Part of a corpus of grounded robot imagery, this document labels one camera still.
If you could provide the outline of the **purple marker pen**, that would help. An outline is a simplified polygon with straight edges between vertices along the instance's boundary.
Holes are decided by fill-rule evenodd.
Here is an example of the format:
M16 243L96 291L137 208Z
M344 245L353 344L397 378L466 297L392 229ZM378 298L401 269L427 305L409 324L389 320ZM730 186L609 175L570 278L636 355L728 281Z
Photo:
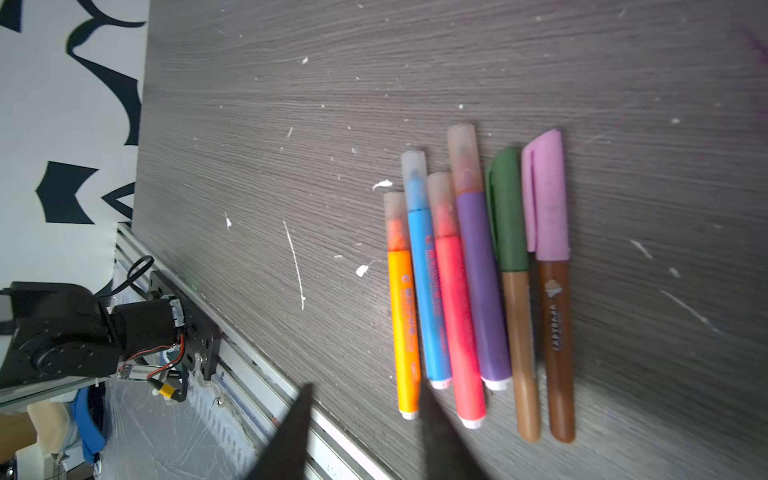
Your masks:
M511 357L494 258L475 127L447 133L481 379L491 391L508 388Z

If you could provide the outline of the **brown marker pen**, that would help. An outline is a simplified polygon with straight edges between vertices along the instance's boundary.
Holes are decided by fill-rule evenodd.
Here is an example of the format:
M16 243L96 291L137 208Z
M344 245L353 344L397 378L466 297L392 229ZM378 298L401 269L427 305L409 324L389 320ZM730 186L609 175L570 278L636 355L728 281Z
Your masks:
M569 229L565 152L562 133L547 131L522 152L522 195L527 250L539 268L552 436L571 443L576 437Z

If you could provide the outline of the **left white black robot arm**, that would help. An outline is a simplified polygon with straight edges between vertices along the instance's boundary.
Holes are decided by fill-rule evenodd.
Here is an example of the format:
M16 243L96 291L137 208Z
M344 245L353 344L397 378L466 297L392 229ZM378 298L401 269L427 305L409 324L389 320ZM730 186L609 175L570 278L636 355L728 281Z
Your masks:
M105 307L88 289L14 282L1 290L1 387L101 378L181 340L181 302L165 297Z

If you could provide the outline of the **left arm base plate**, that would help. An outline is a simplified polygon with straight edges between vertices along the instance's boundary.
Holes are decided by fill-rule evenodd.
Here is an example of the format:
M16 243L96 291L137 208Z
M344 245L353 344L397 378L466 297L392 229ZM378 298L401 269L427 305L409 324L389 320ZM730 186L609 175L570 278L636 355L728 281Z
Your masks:
M183 314L181 331L185 353L179 362L202 381L210 381L216 373L222 331L216 322L171 278L160 270L150 274L150 292L161 298L175 300L176 310Z

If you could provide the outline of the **red pink marker pen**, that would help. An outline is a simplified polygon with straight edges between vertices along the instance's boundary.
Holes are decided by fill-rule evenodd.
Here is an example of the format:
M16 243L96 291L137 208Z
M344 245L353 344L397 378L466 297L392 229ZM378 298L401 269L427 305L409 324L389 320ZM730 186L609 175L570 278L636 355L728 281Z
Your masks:
M456 412L464 427L478 429L486 417L486 405L452 175L449 172L430 174L427 177L427 192L432 214Z

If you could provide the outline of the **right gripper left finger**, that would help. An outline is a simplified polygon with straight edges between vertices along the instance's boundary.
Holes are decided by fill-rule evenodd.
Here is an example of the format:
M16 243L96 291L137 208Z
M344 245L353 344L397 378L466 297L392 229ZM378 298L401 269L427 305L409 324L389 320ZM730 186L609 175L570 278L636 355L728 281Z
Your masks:
M304 384L269 445L245 475L247 480L304 479L314 385Z

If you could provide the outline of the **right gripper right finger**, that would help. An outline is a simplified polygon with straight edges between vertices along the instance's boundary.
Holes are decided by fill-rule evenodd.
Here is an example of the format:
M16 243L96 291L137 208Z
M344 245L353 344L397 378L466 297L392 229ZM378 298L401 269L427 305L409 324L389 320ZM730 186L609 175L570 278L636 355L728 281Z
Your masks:
M421 386L419 419L426 479L489 478L449 420L428 383Z

